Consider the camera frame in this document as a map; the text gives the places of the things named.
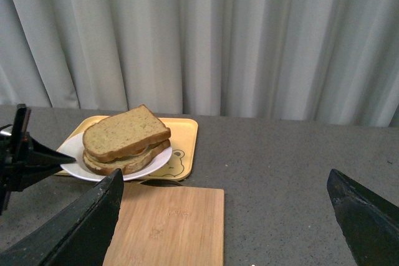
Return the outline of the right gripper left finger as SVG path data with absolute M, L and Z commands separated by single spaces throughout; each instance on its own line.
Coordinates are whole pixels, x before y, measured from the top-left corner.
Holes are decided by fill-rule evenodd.
M 1 265 L 102 265 L 123 195 L 120 169 L 1 253 Z

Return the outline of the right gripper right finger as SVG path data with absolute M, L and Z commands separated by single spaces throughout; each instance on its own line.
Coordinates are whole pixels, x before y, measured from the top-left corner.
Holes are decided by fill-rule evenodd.
M 357 265 L 398 265 L 398 207 L 337 169 L 327 190 Z

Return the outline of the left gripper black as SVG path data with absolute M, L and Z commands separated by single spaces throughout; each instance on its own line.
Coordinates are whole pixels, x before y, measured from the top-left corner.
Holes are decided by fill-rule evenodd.
M 21 192 L 58 173 L 62 164 L 76 162 L 74 157 L 52 150 L 29 137 L 27 124 L 31 109 L 18 104 L 14 122 L 3 125 L 1 133 L 1 211 L 5 211 L 14 191 Z

